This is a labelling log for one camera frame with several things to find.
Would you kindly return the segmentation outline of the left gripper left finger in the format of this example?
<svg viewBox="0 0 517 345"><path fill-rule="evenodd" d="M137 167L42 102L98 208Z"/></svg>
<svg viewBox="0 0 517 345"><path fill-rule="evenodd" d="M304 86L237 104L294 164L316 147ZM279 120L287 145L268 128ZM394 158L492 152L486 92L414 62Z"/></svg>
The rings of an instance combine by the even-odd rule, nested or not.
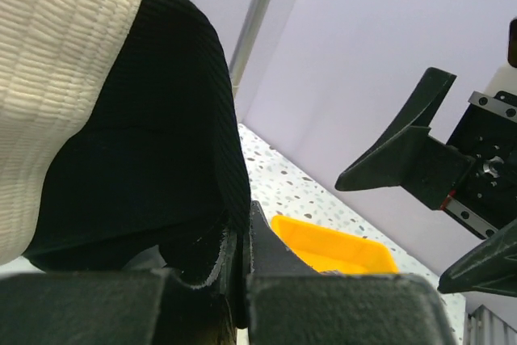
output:
<svg viewBox="0 0 517 345"><path fill-rule="evenodd" d="M215 259L191 282L172 268L24 272L1 277L3 344L234 344L237 236L207 241Z"/></svg>

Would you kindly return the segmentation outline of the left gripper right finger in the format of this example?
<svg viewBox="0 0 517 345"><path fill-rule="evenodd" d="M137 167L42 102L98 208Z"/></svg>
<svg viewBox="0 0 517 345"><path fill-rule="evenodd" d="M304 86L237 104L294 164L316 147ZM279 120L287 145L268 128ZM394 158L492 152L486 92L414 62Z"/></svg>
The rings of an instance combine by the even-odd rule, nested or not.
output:
<svg viewBox="0 0 517 345"><path fill-rule="evenodd" d="M320 275L251 205L247 328L252 344L453 344L438 293L421 276Z"/></svg>

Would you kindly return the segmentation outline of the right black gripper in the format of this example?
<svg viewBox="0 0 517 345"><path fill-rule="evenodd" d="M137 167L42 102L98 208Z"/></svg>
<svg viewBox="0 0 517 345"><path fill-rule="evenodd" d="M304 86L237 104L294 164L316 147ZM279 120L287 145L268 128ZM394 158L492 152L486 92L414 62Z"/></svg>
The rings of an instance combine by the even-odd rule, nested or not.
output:
<svg viewBox="0 0 517 345"><path fill-rule="evenodd" d="M334 188L402 187L427 208L446 212L486 240L440 276L438 290L515 297L516 97L473 93L442 143L429 135L430 123L455 80L441 69L426 69L387 129Z"/></svg>

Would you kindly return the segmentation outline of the plain black underwear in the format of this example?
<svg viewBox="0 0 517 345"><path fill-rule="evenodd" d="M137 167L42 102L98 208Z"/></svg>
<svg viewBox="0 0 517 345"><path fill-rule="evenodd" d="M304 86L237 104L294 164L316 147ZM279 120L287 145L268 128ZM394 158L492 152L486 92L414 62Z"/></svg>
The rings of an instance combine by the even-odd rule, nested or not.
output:
<svg viewBox="0 0 517 345"><path fill-rule="evenodd" d="M108 270L248 225L219 37L190 0L1 0L1 261Z"/></svg>

